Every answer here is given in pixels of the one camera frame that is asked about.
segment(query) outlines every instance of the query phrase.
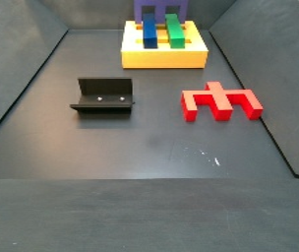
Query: block base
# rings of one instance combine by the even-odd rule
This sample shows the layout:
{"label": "block base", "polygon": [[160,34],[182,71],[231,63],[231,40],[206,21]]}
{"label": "block base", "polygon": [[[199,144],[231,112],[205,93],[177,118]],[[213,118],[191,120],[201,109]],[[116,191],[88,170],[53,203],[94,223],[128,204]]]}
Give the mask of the block base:
{"label": "block base", "polygon": [[158,27],[158,49],[143,46],[142,25],[127,21],[124,25],[122,44],[123,68],[205,68],[207,47],[193,21],[183,24],[186,34],[186,48],[173,49],[164,27]]}

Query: black bracket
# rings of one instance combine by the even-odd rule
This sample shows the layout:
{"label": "black bracket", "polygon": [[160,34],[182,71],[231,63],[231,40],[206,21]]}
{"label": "black bracket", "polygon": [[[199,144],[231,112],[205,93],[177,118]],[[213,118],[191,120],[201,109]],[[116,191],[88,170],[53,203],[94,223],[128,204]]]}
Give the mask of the black bracket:
{"label": "black bracket", "polygon": [[71,108],[79,112],[131,112],[132,79],[79,78],[82,98]]}

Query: dark gray floor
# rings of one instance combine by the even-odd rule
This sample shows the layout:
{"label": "dark gray floor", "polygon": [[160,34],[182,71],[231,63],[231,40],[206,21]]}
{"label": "dark gray floor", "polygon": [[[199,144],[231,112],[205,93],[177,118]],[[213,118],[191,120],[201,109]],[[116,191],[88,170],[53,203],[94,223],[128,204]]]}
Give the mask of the dark gray floor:
{"label": "dark gray floor", "polygon": [[299,180],[0,180],[0,251],[298,252]]}
{"label": "dark gray floor", "polygon": [[[0,178],[292,178],[259,121],[235,107],[217,122],[207,107],[186,123],[182,90],[241,85],[207,31],[205,70],[120,67],[122,31],[71,31],[0,126]],[[131,77],[130,118],[80,117],[79,77]]]}

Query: purple arch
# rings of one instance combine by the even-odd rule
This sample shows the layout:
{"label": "purple arch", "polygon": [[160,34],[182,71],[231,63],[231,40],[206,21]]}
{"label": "purple arch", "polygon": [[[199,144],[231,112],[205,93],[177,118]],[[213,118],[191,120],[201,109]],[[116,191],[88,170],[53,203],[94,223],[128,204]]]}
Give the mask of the purple arch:
{"label": "purple arch", "polygon": [[155,6],[156,24],[166,23],[166,8],[168,6],[179,6],[179,21],[183,24],[187,20],[187,0],[134,0],[135,24],[142,23],[143,6]]}

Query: red block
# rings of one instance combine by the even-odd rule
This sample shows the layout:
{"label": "red block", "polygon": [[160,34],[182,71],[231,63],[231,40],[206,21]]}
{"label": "red block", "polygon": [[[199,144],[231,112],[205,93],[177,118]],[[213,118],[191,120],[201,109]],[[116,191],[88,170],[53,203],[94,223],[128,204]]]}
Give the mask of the red block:
{"label": "red block", "polygon": [[182,106],[187,122],[197,118],[197,106],[209,105],[217,121],[230,120],[231,104],[241,104],[250,120],[262,116],[262,105],[251,90],[223,90],[219,82],[207,82],[205,91],[183,91]]}

